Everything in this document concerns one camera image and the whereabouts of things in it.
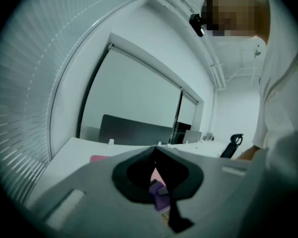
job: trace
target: purple object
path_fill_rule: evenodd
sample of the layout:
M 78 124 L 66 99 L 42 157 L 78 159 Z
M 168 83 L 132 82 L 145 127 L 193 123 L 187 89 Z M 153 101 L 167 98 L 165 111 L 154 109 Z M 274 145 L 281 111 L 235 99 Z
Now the purple object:
M 149 187 L 149 193 L 154 197 L 154 206 L 157 211 L 161 211 L 165 208 L 170 207 L 170 196 L 169 194 L 159 195 L 158 191 L 165 188 L 163 183 L 157 181 L 155 184 Z

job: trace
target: black chair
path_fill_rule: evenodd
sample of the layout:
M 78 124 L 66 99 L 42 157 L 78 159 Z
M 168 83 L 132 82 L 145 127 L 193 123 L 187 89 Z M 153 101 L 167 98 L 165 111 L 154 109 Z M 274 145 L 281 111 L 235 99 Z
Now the black chair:
M 227 148 L 221 154 L 220 158 L 231 158 L 238 146 L 241 145 L 243 141 L 243 134 L 234 134 L 230 137 L 230 144 L 228 144 Z

